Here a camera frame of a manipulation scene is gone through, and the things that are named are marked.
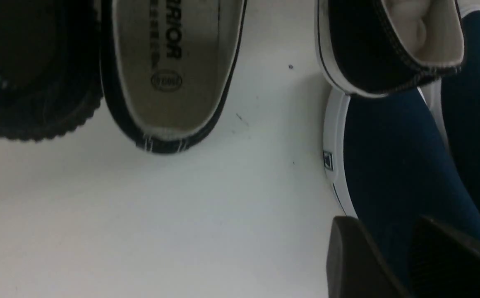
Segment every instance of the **shoe insole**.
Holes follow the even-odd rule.
[[[0,0],[0,76],[15,87],[37,79],[57,51],[58,0]]]
[[[463,31],[454,0],[384,0],[406,50],[420,64],[453,66],[463,61]]]
[[[230,71],[241,9],[241,0],[115,1],[119,79],[144,132],[176,139],[208,122]]]

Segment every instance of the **black rubber sole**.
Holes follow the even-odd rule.
[[[332,221],[326,276],[333,298],[410,297],[372,236],[354,217],[337,216]]]
[[[72,17],[74,15],[82,17],[82,22],[79,24],[85,25],[90,31],[84,30],[85,33],[82,36],[73,39],[73,44],[70,46],[70,51],[73,51],[73,55],[71,55],[73,60],[68,62],[72,66],[69,66],[60,81],[50,83],[49,87],[38,94],[27,94],[24,96],[24,102],[21,103],[29,105],[34,102],[57,102],[58,108],[61,110],[56,110],[53,117],[44,119],[37,125],[32,125],[32,119],[36,115],[24,112],[21,112],[20,117],[26,119],[27,123],[31,123],[30,125],[4,125],[0,121],[0,138],[11,141],[40,142],[62,137],[85,124],[100,107],[103,94],[98,66],[100,59],[98,13],[94,9],[93,0],[88,0],[87,5],[78,0],[67,3],[71,3],[70,6],[74,5],[74,9],[79,7],[81,10],[79,14],[68,14]],[[79,31],[79,25],[72,23],[69,26],[72,34],[82,33]]]

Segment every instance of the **black canvas shoe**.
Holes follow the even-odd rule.
[[[0,0],[0,137],[63,136],[101,93],[92,0]]]
[[[102,84],[138,147],[176,153],[218,121],[240,48],[246,0],[104,0]]]
[[[372,236],[354,217],[336,216],[332,221],[326,278],[330,298],[410,297]]]
[[[316,0],[316,51],[326,79],[378,98],[459,72],[456,0]]]
[[[407,261],[416,297],[480,297],[480,242],[448,225],[420,218]]]

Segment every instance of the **canvas shoe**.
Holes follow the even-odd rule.
[[[445,146],[480,211],[480,5],[461,8],[467,36],[463,71],[422,88]]]
[[[384,97],[463,64],[456,0],[316,0],[315,16],[318,63],[347,94]]]
[[[335,198],[365,225],[403,283],[421,215],[480,241],[480,213],[418,89],[376,100],[333,89],[323,148]]]
[[[101,93],[92,0],[0,0],[0,137],[63,136]]]
[[[104,0],[102,83],[138,147],[176,153],[218,121],[240,49],[246,0]]]

